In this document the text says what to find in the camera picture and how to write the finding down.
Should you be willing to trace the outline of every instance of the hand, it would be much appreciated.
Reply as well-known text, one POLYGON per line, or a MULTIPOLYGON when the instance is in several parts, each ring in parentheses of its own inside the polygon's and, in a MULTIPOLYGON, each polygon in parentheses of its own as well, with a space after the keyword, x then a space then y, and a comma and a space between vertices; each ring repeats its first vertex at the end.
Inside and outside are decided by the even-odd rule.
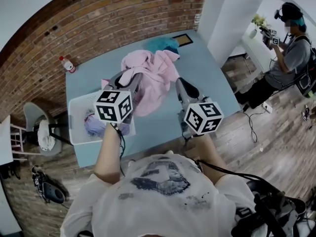
POLYGON ((273 48, 273 50, 280 50, 279 46, 278 45, 275 45, 275 44, 271 44, 271 47, 273 48))
POLYGON ((274 44, 272 43, 272 41, 271 41, 271 42, 269 42, 269 44, 267 45, 267 48, 268 48, 269 50, 272 50, 272 49, 275 49, 275 46, 276 46, 276 45, 274 45, 274 44))

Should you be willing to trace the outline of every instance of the cable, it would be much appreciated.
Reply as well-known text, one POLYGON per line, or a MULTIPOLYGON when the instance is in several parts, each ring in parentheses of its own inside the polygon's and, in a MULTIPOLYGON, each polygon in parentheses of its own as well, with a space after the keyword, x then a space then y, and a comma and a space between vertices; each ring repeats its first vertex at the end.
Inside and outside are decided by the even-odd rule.
POLYGON ((126 148, 125 139, 124 139, 124 136, 123 136, 121 130, 119 129, 118 125, 115 124, 115 123, 110 123, 110 124, 115 129, 115 131, 118 133, 118 136, 119 136, 119 139, 120 139, 119 147, 122 148, 122 152, 121 152, 121 154, 119 156, 119 169, 120 169, 122 175, 125 177, 125 174, 123 172, 122 166, 120 164, 120 161, 121 161, 121 159, 122 159, 122 157, 124 155, 125 148, 126 148))
POLYGON ((248 70, 249 70, 249 73, 250 73, 250 75, 251 75, 251 70, 250 70, 250 68, 249 68, 248 64, 246 63, 246 59, 245 59, 245 57, 243 58, 243 61, 244 61, 244 63, 246 64, 246 66, 247 66, 247 68, 248 68, 248 70))
POLYGON ((203 160, 196 160, 195 163, 198 165, 199 163, 203 163, 204 165, 210 167, 210 168, 213 168, 217 171, 220 171, 220 172, 223 172, 223 173, 226 173, 226 174, 230 174, 230 175, 236 175, 236 176, 240 176, 240 177, 243 177, 243 178, 246 178, 248 180, 251 180, 251 181, 256 181, 259 180, 259 181, 262 181, 263 183, 265 183, 266 185, 268 185, 269 187, 272 187, 274 190, 276 191, 279 191, 276 187, 274 187, 272 184, 270 184, 268 181, 266 181, 265 179, 263 179, 262 177, 260 176, 256 176, 256 175, 252 175, 252 174, 243 174, 243 173, 236 173, 236 172, 232 172, 230 170, 227 170, 227 169, 224 169, 224 168, 221 168, 221 167, 218 167, 218 166, 215 166, 215 165, 212 165, 212 164, 209 164, 209 163, 206 163, 205 161, 203 160))
POLYGON ((191 140, 192 138, 201 137, 201 136, 204 135, 204 134, 202 134, 202 135, 194 134, 194 135, 191 135, 190 137, 186 138, 186 137, 183 135, 183 133, 184 133, 184 132, 182 131, 182 137, 184 138, 184 141, 185 141, 183 148, 186 148, 186 147, 187 147, 188 141, 191 140))
POLYGON ((272 63, 273 61, 276 62, 276 58, 277 58, 277 57, 275 57, 274 59, 271 59, 270 64, 269 64, 269 70, 271 70, 271 63, 272 63))
POLYGON ((255 130, 253 129, 253 122, 252 122, 251 117, 254 116, 254 115, 261 115, 261 114, 264 114, 266 112, 267 112, 267 110, 265 110, 263 113, 251 114, 250 116, 247 113, 243 112, 249 118, 249 126, 250 126, 250 129, 251 129, 250 137, 251 137, 251 140, 252 140, 253 143, 257 143, 258 142, 258 136, 257 136, 255 130))
POLYGON ((312 228, 311 228, 311 226, 310 226, 310 224, 309 224, 309 221, 313 221, 313 220, 307 218, 307 216, 306 216, 306 218, 303 218, 303 219, 301 220, 301 222, 304 222, 304 221, 306 221, 309 230, 312 231, 312 228))
POLYGON ((269 227, 267 226, 267 236, 266 237, 269 237, 271 234, 271 230, 269 229, 269 227))
POLYGON ((61 204, 63 207, 65 207, 66 209, 68 209, 69 210, 69 208, 68 207, 66 207, 65 205, 63 205, 63 204, 61 204))

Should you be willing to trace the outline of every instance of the backpack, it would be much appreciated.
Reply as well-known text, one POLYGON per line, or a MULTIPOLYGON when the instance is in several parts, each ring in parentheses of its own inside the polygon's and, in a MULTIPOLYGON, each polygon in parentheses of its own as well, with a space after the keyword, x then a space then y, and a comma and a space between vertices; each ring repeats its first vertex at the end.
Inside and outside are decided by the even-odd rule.
POLYGON ((295 84, 303 96, 311 98, 316 92, 316 49, 306 35, 299 36, 295 42, 299 40, 306 40, 311 45, 311 56, 302 73, 296 75, 295 84))

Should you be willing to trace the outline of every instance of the shoe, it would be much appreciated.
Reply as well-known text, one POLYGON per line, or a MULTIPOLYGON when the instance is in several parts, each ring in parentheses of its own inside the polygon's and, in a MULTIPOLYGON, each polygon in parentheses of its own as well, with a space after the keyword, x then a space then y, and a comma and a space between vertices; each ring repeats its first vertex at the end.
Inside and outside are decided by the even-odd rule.
POLYGON ((303 118, 304 121, 308 120, 308 116, 306 116, 305 112, 302 112, 302 118, 303 118))

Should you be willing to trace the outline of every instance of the white t-shirt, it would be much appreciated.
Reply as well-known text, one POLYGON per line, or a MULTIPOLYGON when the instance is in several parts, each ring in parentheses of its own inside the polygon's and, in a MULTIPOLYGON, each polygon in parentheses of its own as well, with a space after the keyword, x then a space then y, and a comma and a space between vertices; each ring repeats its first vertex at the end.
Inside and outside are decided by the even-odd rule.
MULTIPOLYGON (((94 174, 74 200, 62 237, 83 230, 94 237, 230 237, 237 207, 254 212, 244 179, 226 175, 216 186, 193 161, 155 155, 134 163, 115 185, 94 174)), ((253 236, 265 237, 262 227, 253 236)))

